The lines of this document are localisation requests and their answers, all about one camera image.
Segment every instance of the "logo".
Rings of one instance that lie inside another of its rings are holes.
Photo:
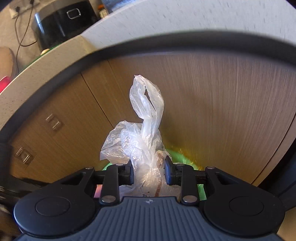
[[[151,204],[151,203],[153,203],[153,200],[149,199],[149,200],[146,200],[145,202],[148,204]]]

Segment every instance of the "black cable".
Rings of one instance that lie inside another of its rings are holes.
[[[18,41],[18,43],[19,43],[19,46],[18,46],[18,48],[17,48],[17,54],[16,54],[16,62],[17,62],[17,71],[18,71],[18,72],[19,72],[20,70],[19,70],[19,66],[18,66],[17,57],[18,57],[18,53],[19,53],[20,47],[21,47],[21,46],[22,46],[22,47],[28,47],[28,46],[31,46],[31,45],[33,45],[33,44],[35,44],[35,43],[37,42],[37,41],[35,41],[35,42],[33,42],[33,43],[31,43],[31,44],[28,44],[28,45],[22,45],[22,42],[23,42],[23,40],[24,40],[24,38],[25,38],[25,36],[26,36],[26,33],[27,33],[28,28],[29,28],[29,25],[30,25],[31,16],[32,16],[33,8],[34,8],[34,1],[31,0],[31,2],[32,2],[32,3],[31,3],[32,7],[31,7],[31,12],[30,12],[30,16],[29,16],[28,25],[27,25],[26,31],[25,31],[24,36],[23,36],[23,38],[22,38],[21,41],[20,41],[19,38],[18,38],[18,35],[17,35],[17,28],[16,28],[17,19],[18,19],[19,15],[20,15],[19,11],[17,12],[17,13],[18,13],[18,14],[17,14],[17,18],[16,18],[16,20],[15,20],[15,33],[16,33],[16,36],[17,36],[17,41]]]
[[[17,36],[17,42],[18,42],[18,44],[19,44],[20,46],[22,46],[22,47],[29,47],[29,46],[31,46],[31,45],[37,43],[37,41],[35,41],[35,42],[33,42],[33,43],[30,43],[30,44],[27,44],[27,45],[22,45],[22,44],[20,43],[20,40],[19,40],[18,35],[17,35],[17,19],[18,19],[19,16],[20,16],[20,15],[19,15],[19,13],[18,13],[17,18],[16,18],[16,20],[15,20],[15,35]]]

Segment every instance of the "red object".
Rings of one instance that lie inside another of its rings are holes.
[[[10,82],[11,82],[11,79],[8,76],[4,76],[0,80],[0,93],[6,88],[6,86],[9,85]]]
[[[100,185],[100,184],[96,186],[96,192],[94,194],[94,198],[99,198],[100,197],[102,187],[103,187],[103,185]]]

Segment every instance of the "clear plastic bag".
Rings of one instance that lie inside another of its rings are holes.
[[[100,153],[100,160],[126,164],[134,168],[134,184],[120,186],[120,196],[179,196],[179,186],[165,182],[166,152],[158,130],[164,108],[159,88],[141,75],[135,76],[130,90],[131,104],[141,123],[121,121],[112,130]]]

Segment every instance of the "speckled countertop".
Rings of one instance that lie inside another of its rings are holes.
[[[36,90],[80,58],[132,39],[228,30],[296,45],[296,10],[285,0],[139,0],[46,53],[0,94],[0,129]]]

